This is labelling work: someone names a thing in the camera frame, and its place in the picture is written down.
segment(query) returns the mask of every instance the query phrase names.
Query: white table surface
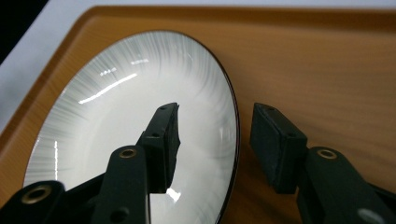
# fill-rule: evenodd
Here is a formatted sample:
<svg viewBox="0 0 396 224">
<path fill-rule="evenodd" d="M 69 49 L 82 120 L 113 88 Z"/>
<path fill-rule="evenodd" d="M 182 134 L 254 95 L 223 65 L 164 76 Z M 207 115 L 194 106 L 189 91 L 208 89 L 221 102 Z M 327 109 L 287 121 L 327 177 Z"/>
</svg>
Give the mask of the white table surface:
<svg viewBox="0 0 396 224">
<path fill-rule="evenodd" d="M 94 6 L 230 6 L 396 8 L 394 0 L 49 0 L 0 66 L 0 132 L 32 88 L 74 22 Z"/>
</svg>

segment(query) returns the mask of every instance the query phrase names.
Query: brown tray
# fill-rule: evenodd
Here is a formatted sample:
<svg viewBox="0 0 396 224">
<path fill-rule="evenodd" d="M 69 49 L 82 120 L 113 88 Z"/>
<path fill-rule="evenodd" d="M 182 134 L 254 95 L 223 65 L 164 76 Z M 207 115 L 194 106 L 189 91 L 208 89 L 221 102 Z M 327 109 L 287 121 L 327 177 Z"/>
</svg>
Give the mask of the brown tray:
<svg viewBox="0 0 396 224">
<path fill-rule="evenodd" d="M 0 205 L 21 187 L 35 138 L 72 76 L 115 41 L 150 30 L 197 39 L 233 84 L 242 149 L 223 223 L 301 222 L 295 195 L 268 188 L 248 145 L 254 102 L 279 108 L 309 146 L 340 150 L 367 181 L 396 192 L 396 11 L 95 7 L 0 136 Z"/>
</svg>

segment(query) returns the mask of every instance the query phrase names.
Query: plate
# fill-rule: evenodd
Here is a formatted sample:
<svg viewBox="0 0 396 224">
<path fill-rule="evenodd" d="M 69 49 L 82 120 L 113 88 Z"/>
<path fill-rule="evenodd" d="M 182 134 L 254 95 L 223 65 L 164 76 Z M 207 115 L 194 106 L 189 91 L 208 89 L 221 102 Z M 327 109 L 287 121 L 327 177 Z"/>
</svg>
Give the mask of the plate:
<svg viewBox="0 0 396 224">
<path fill-rule="evenodd" d="M 152 31 L 124 38 L 67 84 L 35 141 L 24 186 L 71 189 L 106 170 L 113 150 L 134 145 L 157 107 L 177 102 L 177 168 L 166 194 L 151 194 L 153 223 L 215 223 L 231 192 L 239 151 L 233 89 L 196 40 Z"/>
</svg>

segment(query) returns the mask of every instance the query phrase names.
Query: wooden tray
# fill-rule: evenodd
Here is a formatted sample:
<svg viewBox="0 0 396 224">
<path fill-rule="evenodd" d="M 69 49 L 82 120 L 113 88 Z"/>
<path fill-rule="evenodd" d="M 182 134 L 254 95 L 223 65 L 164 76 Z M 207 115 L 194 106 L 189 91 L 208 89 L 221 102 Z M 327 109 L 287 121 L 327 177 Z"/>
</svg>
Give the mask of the wooden tray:
<svg viewBox="0 0 396 224">
<path fill-rule="evenodd" d="M 396 192 L 396 11 L 95 7 L 0 136 L 0 205 L 21 187 L 35 138 L 71 77 L 115 41 L 150 30 L 197 39 L 233 83 L 242 150 L 223 223 L 301 222 L 295 195 L 268 188 L 248 145 L 254 102 L 277 107 L 309 146 L 340 150 L 367 181 Z"/>
</svg>

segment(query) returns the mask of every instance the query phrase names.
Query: ceramic plate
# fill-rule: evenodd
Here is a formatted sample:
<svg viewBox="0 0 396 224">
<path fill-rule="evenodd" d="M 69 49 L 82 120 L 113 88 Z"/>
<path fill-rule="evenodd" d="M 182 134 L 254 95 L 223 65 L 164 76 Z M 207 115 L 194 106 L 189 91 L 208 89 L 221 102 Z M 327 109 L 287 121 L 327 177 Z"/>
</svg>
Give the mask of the ceramic plate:
<svg viewBox="0 0 396 224">
<path fill-rule="evenodd" d="M 151 194 L 152 223 L 215 223 L 228 200 L 239 124 L 230 81 L 200 43 L 174 32 L 122 39 L 67 84 L 36 139 L 24 185 L 71 189 L 106 170 L 111 152 L 135 145 L 157 107 L 177 102 L 177 168 L 166 194 Z"/>
</svg>

